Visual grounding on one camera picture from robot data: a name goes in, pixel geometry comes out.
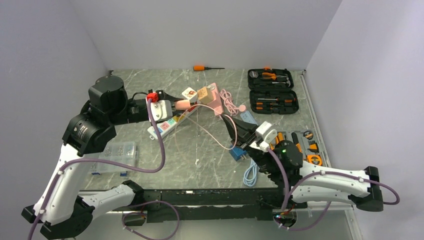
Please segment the white cube socket tiger print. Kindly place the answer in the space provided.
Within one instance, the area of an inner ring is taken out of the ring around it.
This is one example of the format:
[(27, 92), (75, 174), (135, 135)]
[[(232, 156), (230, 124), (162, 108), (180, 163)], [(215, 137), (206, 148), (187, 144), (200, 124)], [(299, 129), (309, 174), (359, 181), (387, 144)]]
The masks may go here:
[(191, 103), (194, 103), (198, 100), (198, 93), (191, 87), (186, 88), (181, 94)]

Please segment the pink round plug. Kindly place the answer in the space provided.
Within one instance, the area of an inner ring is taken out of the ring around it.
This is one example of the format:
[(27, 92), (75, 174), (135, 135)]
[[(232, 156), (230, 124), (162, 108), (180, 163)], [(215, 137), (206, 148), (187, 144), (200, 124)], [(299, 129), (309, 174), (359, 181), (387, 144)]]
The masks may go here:
[(241, 104), (239, 107), (238, 107), (238, 111), (239, 112), (245, 112), (247, 110), (247, 107), (244, 105), (244, 104)]

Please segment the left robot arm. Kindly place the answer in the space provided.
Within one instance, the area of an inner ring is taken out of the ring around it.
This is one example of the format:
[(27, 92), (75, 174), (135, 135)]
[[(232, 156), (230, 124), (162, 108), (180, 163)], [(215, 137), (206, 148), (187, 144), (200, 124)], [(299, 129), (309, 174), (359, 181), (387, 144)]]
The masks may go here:
[(116, 126), (149, 122), (156, 127), (192, 107), (188, 99), (163, 90), (149, 90), (144, 99), (129, 98), (124, 81), (113, 75), (97, 79), (88, 96), (64, 132), (60, 156), (44, 193), (21, 213), (32, 229), (41, 225), (40, 233), (48, 240), (77, 237), (94, 219), (112, 210), (139, 209), (146, 202), (145, 193), (134, 181), (82, 197), (79, 192), (85, 176), (116, 136)]

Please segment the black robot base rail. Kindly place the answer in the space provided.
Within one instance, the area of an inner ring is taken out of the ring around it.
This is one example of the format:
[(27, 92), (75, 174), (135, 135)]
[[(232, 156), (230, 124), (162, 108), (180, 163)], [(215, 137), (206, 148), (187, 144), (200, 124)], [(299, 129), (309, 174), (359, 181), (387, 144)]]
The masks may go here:
[(282, 190), (266, 188), (146, 189), (145, 207), (118, 207), (118, 211), (139, 211), (148, 223), (176, 220), (255, 219), (271, 221), (283, 203)]

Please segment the white power strip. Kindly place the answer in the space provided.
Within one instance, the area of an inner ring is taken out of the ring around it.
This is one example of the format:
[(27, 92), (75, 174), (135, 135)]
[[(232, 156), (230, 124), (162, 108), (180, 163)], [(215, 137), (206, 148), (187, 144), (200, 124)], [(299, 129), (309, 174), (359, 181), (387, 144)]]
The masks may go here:
[(168, 134), (171, 133), (179, 124), (181, 124), (186, 118), (191, 116), (199, 107), (195, 107), (195, 109), (191, 112), (184, 112), (181, 115), (173, 116), (172, 118), (162, 121), (156, 122), (157, 129), (162, 138), (165, 138)]

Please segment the pink power strip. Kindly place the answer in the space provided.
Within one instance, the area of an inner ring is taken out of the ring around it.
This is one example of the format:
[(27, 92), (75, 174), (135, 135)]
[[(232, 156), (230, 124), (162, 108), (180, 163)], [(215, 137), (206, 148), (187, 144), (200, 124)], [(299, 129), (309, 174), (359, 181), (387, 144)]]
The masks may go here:
[(207, 86), (207, 88), (211, 91), (213, 100), (209, 102), (207, 105), (213, 108), (215, 116), (219, 117), (223, 112), (223, 104), (220, 96), (220, 91), (218, 89), (217, 84), (214, 82)]

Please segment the dark blue cube socket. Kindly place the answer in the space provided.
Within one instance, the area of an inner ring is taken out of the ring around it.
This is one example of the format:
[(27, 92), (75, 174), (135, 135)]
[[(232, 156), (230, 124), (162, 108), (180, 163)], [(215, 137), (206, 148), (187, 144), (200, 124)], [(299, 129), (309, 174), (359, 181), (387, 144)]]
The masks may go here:
[(246, 159), (248, 155), (244, 149), (238, 146), (235, 146), (234, 148), (230, 149), (229, 154), (236, 162)]

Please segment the light blue power strip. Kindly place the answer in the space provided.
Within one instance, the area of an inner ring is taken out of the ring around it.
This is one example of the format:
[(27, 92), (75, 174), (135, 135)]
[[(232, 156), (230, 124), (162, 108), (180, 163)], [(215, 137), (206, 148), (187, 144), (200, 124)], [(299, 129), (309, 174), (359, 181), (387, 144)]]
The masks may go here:
[(258, 124), (257, 121), (254, 119), (253, 115), (248, 110), (241, 112), (240, 117), (246, 123), (255, 124), (255, 125)]

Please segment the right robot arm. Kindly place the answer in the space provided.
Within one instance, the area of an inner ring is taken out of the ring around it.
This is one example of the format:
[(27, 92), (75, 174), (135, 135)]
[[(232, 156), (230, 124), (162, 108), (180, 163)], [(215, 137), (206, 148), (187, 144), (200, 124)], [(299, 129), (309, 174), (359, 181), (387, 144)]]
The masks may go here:
[(247, 152), (279, 189), (276, 203), (287, 208), (306, 202), (340, 202), (367, 212), (381, 212), (384, 200), (380, 174), (375, 166), (363, 170), (343, 170), (317, 165), (304, 160), (293, 141), (282, 140), (274, 148), (275, 127), (265, 121), (260, 125), (221, 115), (232, 145)]

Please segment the salmon usb charger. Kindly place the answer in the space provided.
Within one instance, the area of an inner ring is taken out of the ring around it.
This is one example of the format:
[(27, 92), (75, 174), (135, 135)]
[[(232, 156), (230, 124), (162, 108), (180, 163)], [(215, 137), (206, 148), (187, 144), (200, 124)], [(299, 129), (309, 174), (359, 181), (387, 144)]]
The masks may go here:
[(185, 111), (191, 108), (191, 102), (188, 99), (178, 100), (174, 102), (174, 108), (177, 111)]

